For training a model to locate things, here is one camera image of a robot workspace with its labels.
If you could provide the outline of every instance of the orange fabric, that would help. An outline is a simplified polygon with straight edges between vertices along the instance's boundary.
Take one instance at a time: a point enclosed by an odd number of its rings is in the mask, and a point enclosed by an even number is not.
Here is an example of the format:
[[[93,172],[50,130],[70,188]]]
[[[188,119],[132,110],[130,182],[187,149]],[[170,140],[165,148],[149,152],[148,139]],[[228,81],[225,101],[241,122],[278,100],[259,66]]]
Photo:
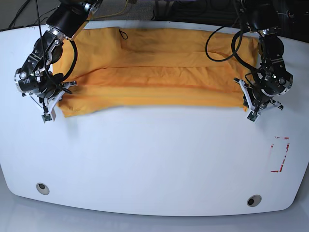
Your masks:
[[[213,62],[205,55],[210,32],[186,29],[83,30],[76,39],[78,61],[67,81],[77,81],[59,107],[66,117],[115,106],[190,105],[242,107],[243,93],[234,78],[249,71],[235,58]],[[209,54],[223,59],[231,54],[233,35],[216,33]],[[238,52],[255,65],[257,40],[244,37]],[[54,73],[66,73],[73,60],[65,41]]]

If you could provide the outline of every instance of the white tabletop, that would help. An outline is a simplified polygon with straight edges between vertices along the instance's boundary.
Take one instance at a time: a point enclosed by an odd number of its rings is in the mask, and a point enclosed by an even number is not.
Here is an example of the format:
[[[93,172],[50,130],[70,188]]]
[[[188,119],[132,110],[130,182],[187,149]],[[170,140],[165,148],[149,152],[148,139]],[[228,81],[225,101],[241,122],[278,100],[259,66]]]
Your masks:
[[[104,27],[217,28],[153,21],[87,26]],[[14,85],[15,70],[38,37],[37,28],[0,33],[0,163],[12,193],[79,208],[167,216],[249,214],[292,204],[309,161],[308,44],[282,38],[294,85],[278,99],[284,110],[265,112],[255,124],[241,109],[210,107],[126,107],[66,119],[57,109],[56,122],[43,124],[36,106]],[[288,143],[282,172],[272,173],[281,167]],[[36,190],[40,182],[49,195]],[[256,194],[262,202],[249,207],[247,200]]]

